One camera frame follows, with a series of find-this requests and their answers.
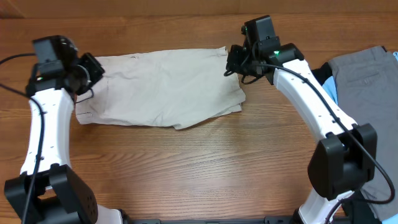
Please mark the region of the beige khaki shorts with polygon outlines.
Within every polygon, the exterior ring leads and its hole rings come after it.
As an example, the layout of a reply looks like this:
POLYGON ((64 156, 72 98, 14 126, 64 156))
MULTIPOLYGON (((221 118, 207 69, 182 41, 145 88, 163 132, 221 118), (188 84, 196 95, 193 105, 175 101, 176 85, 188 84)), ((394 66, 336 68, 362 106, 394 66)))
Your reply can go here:
POLYGON ((105 73, 77 98, 80 124, 184 129, 242 110, 237 74, 224 75, 225 47, 97 57, 105 73))

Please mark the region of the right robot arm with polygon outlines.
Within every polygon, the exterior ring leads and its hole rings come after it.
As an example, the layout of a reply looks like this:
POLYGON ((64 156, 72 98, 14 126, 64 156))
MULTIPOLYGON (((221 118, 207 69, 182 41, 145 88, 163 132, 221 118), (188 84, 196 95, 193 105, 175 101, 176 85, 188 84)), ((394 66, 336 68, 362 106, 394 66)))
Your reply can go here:
POLYGON ((291 217, 269 217, 265 223, 339 223, 333 215, 376 169, 376 130, 340 109, 314 77, 294 44, 263 47, 232 45, 225 75, 267 78, 294 105, 317 144, 308 165, 312 190, 291 217))

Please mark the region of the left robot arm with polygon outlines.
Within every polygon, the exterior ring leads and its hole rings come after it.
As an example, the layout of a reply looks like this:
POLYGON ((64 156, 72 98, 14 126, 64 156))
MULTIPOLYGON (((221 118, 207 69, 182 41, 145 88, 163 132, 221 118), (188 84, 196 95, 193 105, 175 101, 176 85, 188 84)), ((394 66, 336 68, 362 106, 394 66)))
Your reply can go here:
POLYGON ((23 94, 32 117, 27 156, 20 175, 4 185, 9 204, 22 223, 130 223, 123 210, 99 205, 70 165, 75 95, 90 90, 104 70, 90 53, 38 58, 23 94))

